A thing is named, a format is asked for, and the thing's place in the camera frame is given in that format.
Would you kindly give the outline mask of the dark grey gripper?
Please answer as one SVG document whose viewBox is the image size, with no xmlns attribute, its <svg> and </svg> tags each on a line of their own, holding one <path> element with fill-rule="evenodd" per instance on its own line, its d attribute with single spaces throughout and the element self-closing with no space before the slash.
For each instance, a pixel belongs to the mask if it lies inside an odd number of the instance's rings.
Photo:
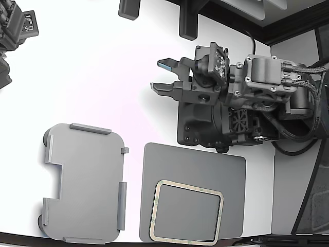
<svg viewBox="0 0 329 247">
<path fill-rule="evenodd" d="M 159 96 L 167 96 L 175 101 L 185 103 L 216 105 L 221 92 L 221 87 L 215 84 L 209 88 L 200 86 L 195 79 L 190 81 L 190 68 L 193 67 L 193 60 L 183 57 L 179 61 L 171 58 L 157 61 L 157 65 L 178 76 L 179 81 L 171 84 L 151 82 L 151 89 Z"/>
</svg>

